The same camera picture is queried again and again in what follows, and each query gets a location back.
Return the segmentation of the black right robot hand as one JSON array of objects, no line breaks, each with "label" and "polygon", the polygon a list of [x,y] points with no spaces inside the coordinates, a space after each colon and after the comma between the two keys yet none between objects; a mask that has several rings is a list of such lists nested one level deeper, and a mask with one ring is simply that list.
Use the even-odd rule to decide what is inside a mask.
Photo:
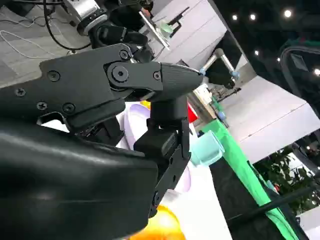
[{"label": "black right robot hand", "polygon": [[[203,77],[131,57],[120,43],[46,60],[0,90],[1,239],[125,238],[176,187],[191,158],[187,94]],[[139,100],[151,113],[133,150],[85,136]]]}]

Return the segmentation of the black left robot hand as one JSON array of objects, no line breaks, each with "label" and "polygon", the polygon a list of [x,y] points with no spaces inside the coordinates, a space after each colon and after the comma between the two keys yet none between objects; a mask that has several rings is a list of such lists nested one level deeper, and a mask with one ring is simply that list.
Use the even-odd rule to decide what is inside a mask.
[{"label": "black left robot hand", "polygon": [[125,44],[130,48],[133,58],[140,63],[148,63],[155,58],[146,35],[122,26],[110,25],[107,21],[93,27],[88,36],[92,49]]}]

